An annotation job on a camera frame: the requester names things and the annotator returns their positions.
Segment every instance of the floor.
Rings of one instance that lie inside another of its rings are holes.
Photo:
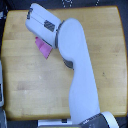
[[[120,12],[120,16],[121,16],[121,20],[122,20],[122,24],[123,24],[123,29],[124,29],[125,40],[126,40],[126,46],[127,46],[127,50],[128,50],[128,0],[98,0],[98,1],[99,2],[98,3],[96,2],[95,4],[90,4],[90,3],[86,2],[86,5],[84,5],[82,3],[83,0],[81,0],[81,1],[76,0],[76,4],[74,5],[74,7],[116,5],[119,9],[119,12]],[[62,5],[62,7],[64,7],[64,6],[70,7],[70,4],[66,5],[66,3],[64,3]],[[0,46],[1,46],[1,42],[2,42],[2,33],[4,30],[4,23],[5,23],[5,20],[0,19]],[[117,120],[120,128],[127,128],[128,127],[127,126],[128,117],[117,117],[116,120]],[[37,121],[8,121],[7,123],[8,123],[8,128],[35,128],[35,127],[37,127]]]

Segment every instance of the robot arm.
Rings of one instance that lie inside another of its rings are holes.
[[[69,92],[69,109],[73,124],[100,113],[99,101],[84,30],[80,22],[61,20],[38,4],[32,4],[26,27],[60,51],[66,65],[74,69]]]

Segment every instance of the pink object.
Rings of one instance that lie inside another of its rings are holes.
[[[47,59],[52,47],[49,46],[48,44],[46,44],[43,40],[41,40],[40,38],[36,37],[36,45],[38,47],[38,49],[40,50],[40,52],[44,55],[44,57]]]

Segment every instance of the wood grain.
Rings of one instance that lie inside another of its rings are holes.
[[[126,47],[117,8],[50,11],[62,20],[73,17],[81,22],[101,112],[110,111],[114,116],[126,115]],[[45,60],[36,47],[35,36],[25,27],[26,16],[27,11],[10,11],[4,29],[1,60],[7,118],[68,118],[68,94],[73,70],[64,65],[58,50],[52,50]]]

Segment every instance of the black surface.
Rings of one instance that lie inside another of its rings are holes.
[[[29,9],[31,3],[39,3],[46,9],[48,8],[66,8],[70,7],[70,3],[65,0],[4,0],[10,10]],[[72,8],[96,6],[97,0],[72,0]],[[5,4],[0,0],[0,11],[5,10]],[[126,46],[128,49],[128,0],[99,0],[97,6],[116,5],[119,9],[123,29],[125,34]],[[2,41],[2,34],[5,20],[0,20],[0,44]],[[127,128],[127,117],[116,118],[120,128]],[[8,128],[36,128],[37,121],[8,121]]]
[[[38,121],[8,121],[8,128],[37,128]]]

